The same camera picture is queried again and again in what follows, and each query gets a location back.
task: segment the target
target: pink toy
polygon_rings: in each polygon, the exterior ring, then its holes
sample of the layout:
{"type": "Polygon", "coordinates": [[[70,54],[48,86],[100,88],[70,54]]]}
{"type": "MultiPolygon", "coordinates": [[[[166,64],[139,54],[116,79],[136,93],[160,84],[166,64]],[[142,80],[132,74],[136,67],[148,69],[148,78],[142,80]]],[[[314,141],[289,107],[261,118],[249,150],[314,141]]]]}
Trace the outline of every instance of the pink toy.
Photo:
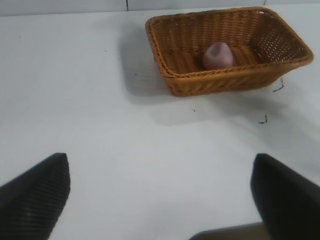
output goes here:
{"type": "Polygon", "coordinates": [[[226,43],[216,42],[205,51],[202,63],[207,70],[230,68],[234,64],[234,56],[226,43]]]}

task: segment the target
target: black rubber pad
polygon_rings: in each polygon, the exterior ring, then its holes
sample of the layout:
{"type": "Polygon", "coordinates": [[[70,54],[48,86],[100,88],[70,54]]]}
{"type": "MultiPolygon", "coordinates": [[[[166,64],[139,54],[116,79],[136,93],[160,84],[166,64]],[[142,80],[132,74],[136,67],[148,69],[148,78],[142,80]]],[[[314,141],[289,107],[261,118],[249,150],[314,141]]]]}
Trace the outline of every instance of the black rubber pad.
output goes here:
{"type": "Polygon", "coordinates": [[[2,186],[0,240],[48,239],[69,193],[69,163],[64,153],[48,157],[2,186]]]}

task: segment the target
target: woven basket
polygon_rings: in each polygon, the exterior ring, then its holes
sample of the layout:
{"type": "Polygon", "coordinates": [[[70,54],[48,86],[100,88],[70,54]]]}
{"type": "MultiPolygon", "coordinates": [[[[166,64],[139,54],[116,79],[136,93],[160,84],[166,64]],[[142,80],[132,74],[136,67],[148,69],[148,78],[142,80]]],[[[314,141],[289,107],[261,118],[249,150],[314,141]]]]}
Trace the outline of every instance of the woven basket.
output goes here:
{"type": "Polygon", "coordinates": [[[314,58],[292,28],[264,7],[156,16],[145,28],[158,68],[176,96],[266,87],[314,58]],[[233,67],[205,70],[202,56],[216,42],[231,47],[233,67]]]}

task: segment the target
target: white tabletop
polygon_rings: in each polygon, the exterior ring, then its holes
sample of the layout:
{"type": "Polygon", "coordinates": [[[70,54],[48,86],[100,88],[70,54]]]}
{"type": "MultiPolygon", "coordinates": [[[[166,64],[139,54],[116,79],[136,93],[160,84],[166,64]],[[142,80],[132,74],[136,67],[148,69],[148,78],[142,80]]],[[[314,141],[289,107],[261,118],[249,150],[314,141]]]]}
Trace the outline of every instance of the white tabletop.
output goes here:
{"type": "Polygon", "coordinates": [[[51,240],[188,240],[261,220],[249,187],[257,153],[320,184],[320,4],[270,8],[314,62],[277,92],[279,82],[182,98],[144,24],[201,9],[0,17],[0,185],[66,152],[71,193],[51,240]]]}

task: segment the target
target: wicker basket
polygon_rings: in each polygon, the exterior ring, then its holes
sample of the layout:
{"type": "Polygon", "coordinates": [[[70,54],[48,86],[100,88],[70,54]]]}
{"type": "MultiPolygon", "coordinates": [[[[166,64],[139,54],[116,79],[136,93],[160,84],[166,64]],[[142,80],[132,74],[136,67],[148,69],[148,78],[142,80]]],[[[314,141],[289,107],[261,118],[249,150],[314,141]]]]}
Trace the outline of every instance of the wicker basket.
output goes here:
{"type": "Polygon", "coordinates": [[[176,96],[266,87],[314,58],[292,28],[264,7],[156,16],[145,28],[158,68],[176,96]],[[216,42],[231,47],[233,67],[204,69],[203,53],[216,42]]]}

